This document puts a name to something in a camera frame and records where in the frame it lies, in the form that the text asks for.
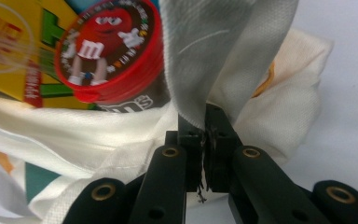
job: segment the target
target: white surface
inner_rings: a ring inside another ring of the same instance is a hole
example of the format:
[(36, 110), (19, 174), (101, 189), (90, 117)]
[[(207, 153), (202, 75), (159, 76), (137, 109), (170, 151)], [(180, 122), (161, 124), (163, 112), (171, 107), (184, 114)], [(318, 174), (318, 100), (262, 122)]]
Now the white surface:
[[(358, 190), (358, 1), (300, 0), (293, 26), (335, 47), (322, 73), (320, 117), (283, 170), (306, 189), (334, 179)], [(227, 197), (188, 209), (186, 224), (196, 223), (235, 223)]]

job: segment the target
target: brass rivet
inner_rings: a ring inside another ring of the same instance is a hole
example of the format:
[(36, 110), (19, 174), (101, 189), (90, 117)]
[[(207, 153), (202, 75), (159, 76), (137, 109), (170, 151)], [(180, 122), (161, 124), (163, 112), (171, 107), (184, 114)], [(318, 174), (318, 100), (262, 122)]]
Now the brass rivet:
[(179, 155), (179, 151), (176, 148), (169, 147), (162, 150), (162, 155), (166, 157), (176, 157)]
[(349, 191), (339, 188), (339, 187), (328, 187), (326, 189), (327, 194), (332, 197), (334, 200), (341, 203), (354, 203), (356, 198)]
[(97, 188), (95, 188), (92, 193), (91, 197), (95, 201), (104, 201), (116, 193), (116, 186), (114, 184), (101, 184)]
[(257, 151), (256, 149), (253, 149), (253, 148), (246, 148), (243, 150), (242, 153), (246, 157), (249, 157), (252, 159), (258, 158), (261, 155), (259, 151)]

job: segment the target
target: red lid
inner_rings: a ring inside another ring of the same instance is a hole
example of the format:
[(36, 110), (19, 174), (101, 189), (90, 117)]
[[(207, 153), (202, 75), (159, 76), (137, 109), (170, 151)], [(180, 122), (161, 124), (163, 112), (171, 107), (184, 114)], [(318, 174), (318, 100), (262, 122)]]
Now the red lid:
[(143, 1), (103, 1), (80, 14), (57, 47), (61, 81), (86, 103), (119, 103), (163, 68), (161, 21)]

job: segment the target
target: black metal tool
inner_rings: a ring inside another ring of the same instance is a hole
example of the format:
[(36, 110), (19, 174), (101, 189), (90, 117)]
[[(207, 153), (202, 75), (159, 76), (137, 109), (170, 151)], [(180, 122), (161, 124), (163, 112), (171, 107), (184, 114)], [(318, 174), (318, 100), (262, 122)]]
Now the black metal tool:
[(185, 223), (186, 192), (226, 192), (237, 223), (358, 224), (358, 191), (322, 181), (298, 187), (262, 149), (244, 146), (224, 111), (207, 105), (206, 130), (179, 118), (145, 175), (127, 186), (115, 179), (89, 184), (64, 223)]

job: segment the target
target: circular logo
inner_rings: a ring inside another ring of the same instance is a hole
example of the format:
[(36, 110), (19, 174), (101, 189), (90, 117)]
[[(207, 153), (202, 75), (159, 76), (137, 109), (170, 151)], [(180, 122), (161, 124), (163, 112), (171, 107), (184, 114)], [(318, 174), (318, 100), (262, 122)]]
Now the circular logo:
[(26, 66), (34, 43), (25, 19), (12, 8), (0, 3), (0, 73)]
[(154, 30), (153, 9), (143, 1), (107, 1), (80, 14), (58, 47), (56, 66), (74, 86), (97, 86), (128, 69)]

